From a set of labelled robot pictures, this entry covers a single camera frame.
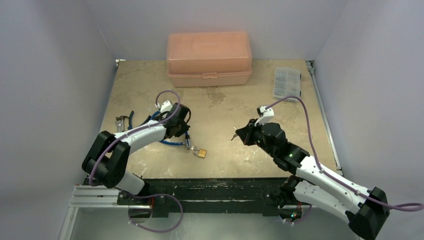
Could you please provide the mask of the blue cable lock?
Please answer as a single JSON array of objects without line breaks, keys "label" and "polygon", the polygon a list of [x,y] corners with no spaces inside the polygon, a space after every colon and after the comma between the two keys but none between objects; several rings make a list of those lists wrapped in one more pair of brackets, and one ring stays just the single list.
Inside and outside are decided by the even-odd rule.
[{"label": "blue cable lock", "polygon": [[191,149],[193,145],[191,143],[191,137],[189,133],[186,131],[184,136],[185,136],[184,142],[170,142],[167,140],[161,140],[160,143],[168,145],[168,146],[186,146],[187,149]]}]

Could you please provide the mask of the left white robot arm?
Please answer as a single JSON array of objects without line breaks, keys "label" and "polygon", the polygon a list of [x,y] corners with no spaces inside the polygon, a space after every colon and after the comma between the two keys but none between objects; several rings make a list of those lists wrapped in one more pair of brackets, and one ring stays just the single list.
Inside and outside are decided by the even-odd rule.
[{"label": "left white robot arm", "polygon": [[123,190],[132,201],[142,205],[149,199],[150,185],[127,170],[130,155],[151,143],[188,135],[190,119],[189,107],[165,101],[160,110],[137,127],[115,134],[100,132],[81,168],[89,175],[90,182]]}]

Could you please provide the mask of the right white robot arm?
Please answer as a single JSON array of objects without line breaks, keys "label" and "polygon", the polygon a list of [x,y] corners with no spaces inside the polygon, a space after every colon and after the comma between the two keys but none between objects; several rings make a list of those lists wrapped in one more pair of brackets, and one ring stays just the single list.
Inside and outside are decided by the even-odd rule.
[{"label": "right white robot arm", "polygon": [[375,240],[390,215],[386,193],[358,185],[321,163],[305,149],[291,143],[278,123],[248,124],[235,130],[245,146],[256,145],[283,171],[291,173],[280,196],[288,204],[296,200],[335,215],[359,237]]}]

